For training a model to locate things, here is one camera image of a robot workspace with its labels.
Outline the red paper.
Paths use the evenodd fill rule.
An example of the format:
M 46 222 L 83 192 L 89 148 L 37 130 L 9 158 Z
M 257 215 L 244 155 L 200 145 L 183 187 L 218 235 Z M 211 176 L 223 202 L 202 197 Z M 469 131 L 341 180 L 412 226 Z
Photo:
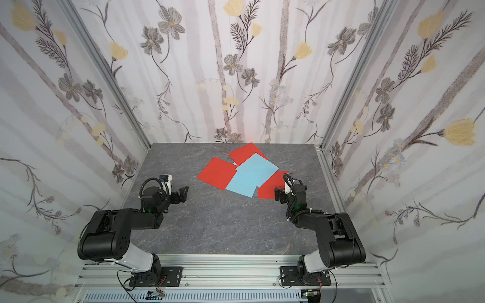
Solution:
M 225 160 L 214 157 L 199 173 L 197 179 L 217 189 L 225 190 L 236 175 L 237 166 Z
M 253 143 L 249 143 L 247 145 L 238 148 L 237 150 L 229 152 L 229 156 L 233 160 L 236 165 L 241 165 L 245 161 L 247 161 L 250 157 L 254 154 L 258 154 L 264 159 L 267 157 L 259 150 Z
M 258 188 L 258 199 L 275 199 L 275 189 L 285 189 L 285 180 L 283 175 L 286 171 L 276 171 L 269 180 Z

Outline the light blue paper top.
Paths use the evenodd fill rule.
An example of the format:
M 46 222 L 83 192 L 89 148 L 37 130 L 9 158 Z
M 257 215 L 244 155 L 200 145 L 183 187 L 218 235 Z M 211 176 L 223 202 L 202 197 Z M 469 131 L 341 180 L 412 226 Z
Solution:
M 249 179 L 256 187 L 260 188 L 279 170 L 279 168 L 263 156 L 253 154 L 239 165 L 236 170 L 246 179 Z

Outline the light blue paper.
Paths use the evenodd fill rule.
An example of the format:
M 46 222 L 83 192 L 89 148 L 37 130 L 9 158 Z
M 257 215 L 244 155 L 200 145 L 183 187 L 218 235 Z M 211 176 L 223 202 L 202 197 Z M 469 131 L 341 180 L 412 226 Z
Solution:
M 256 184 L 253 180 L 244 176 L 242 173 L 236 172 L 234 177 L 226 186 L 226 190 L 252 198 L 256 191 Z
M 279 170 L 279 168 L 263 156 L 253 154 L 239 165 L 236 170 L 246 179 L 249 179 L 256 187 L 260 188 Z

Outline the red paper back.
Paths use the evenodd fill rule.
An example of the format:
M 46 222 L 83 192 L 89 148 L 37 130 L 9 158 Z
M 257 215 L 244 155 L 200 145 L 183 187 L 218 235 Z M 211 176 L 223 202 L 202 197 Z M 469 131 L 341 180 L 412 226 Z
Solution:
M 249 143 L 247 145 L 238 148 L 237 150 L 229 152 L 229 156 L 233 160 L 236 165 L 241 165 L 245 161 L 247 161 L 250 157 L 254 154 L 258 154 L 264 159 L 267 157 L 259 150 L 253 143 Z

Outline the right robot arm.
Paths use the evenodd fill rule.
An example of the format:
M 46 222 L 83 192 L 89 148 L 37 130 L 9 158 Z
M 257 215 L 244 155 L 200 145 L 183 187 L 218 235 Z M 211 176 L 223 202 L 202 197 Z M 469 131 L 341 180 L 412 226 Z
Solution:
M 331 285 L 331 270 L 365 262 L 366 252 L 350 216 L 308 207 L 307 186 L 288 173 L 282 176 L 285 188 L 275 188 L 275 200 L 287 205 L 289 223 L 315 233 L 317 250 L 300 256 L 295 266 L 281 266 L 280 285 Z

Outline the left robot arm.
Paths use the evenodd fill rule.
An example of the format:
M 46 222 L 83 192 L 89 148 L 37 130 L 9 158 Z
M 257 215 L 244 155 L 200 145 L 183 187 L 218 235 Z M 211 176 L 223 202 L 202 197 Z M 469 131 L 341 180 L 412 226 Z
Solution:
M 98 210 L 83 228 L 78 256 L 97 263 L 113 263 L 130 274 L 129 289 L 136 287 L 178 287 L 183 268 L 162 266 L 155 253 L 148 253 L 131 242 L 133 230 L 155 230 L 171 205 L 184 203 L 189 188 L 172 190 L 171 175 L 148 178 L 140 186 L 139 208 Z

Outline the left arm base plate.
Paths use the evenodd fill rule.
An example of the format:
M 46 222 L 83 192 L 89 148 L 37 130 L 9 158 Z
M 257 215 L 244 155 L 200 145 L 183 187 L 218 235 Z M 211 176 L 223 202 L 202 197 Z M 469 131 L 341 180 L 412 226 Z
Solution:
M 182 273 L 181 266 L 161 267 L 144 273 L 133 273 L 129 280 L 129 287 L 179 287 Z

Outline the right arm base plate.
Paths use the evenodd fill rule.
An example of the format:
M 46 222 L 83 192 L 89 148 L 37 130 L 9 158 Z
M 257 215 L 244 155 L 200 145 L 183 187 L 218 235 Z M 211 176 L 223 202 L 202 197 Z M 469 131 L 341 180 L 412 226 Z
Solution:
M 279 283 L 282 287 L 296 286 L 331 286 L 330 274 L 327 271 L 307 273 L 297 266 L 281 266 Z

